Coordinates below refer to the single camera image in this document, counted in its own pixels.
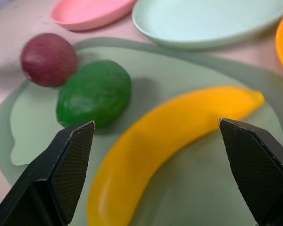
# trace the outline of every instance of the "yellow toy banana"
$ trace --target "yellow toy banana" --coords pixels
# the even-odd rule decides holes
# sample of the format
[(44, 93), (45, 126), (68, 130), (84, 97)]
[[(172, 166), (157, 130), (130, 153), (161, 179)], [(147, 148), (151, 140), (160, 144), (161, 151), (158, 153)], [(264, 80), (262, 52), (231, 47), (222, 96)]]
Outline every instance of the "yellow toy banana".
[(240, 120), (263, 103), (260, 92), (215, 87), (184, 94), (150, 111), (101, 163), (88, 198), (88, 225), (127, 226), (147, 183), (166, 160), (217, 130), (220, 118)]

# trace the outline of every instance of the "pink bowl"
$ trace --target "pink bowl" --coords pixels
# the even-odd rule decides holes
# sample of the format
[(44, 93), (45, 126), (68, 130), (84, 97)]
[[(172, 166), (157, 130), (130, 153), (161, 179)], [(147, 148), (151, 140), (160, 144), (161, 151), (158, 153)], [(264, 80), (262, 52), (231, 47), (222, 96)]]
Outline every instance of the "pink bowl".
[(71, 31), (91, 30), (108, 25), (125, 15), (137, 0), (62, 0), (53, 9), (52, 19)]

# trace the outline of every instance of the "table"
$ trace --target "table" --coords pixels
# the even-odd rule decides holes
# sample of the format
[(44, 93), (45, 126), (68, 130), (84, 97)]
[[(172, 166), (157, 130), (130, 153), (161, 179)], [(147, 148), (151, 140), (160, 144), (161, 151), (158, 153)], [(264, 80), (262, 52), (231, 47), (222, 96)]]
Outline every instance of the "table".
[[(17, 0), (0, 10), (0, 103), (25, 79), (20, 76), (20, 52), (23, 45), (38, 33), (53, 32), (70, 43), (100, 36), (150, 42), (135, 28), (130, 15), (95, 31), (65, 30), (50, 18), (50, 12), (56, 3), (57, 0)], [(276, 26), (243, 43), (205, 52), (264, 67), (283, 76), (283, 68), (275, 51), (275, 31)], [(9, 190), (10, 185), (0, 171), (0, 203)]]

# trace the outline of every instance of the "textured gripper pad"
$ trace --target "textured gripper pad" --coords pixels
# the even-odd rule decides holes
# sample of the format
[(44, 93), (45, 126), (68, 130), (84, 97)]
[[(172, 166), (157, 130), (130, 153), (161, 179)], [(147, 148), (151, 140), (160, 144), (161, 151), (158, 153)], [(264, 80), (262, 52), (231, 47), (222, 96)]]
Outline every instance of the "textured gripper pad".
[(283, 171), (249, 130), (220, 122), (238, 188), (259, 225), (264, 225), (283, 194)]
[(72, 221), (86, 178), (93, 124), (73, 134), (52, 177), (55, 198), (66, 224)]

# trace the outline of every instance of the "red fruit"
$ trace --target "red fruit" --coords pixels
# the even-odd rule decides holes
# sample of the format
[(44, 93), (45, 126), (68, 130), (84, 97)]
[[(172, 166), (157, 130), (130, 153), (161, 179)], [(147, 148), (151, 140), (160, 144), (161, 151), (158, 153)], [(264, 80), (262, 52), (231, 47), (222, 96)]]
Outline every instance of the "red fruit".
[(63, 85), (77, 70), (77, 55), (72, 45), (53, 33), (32, 38), (21, 53), (21, 67), (32, 82), (45, 87)]

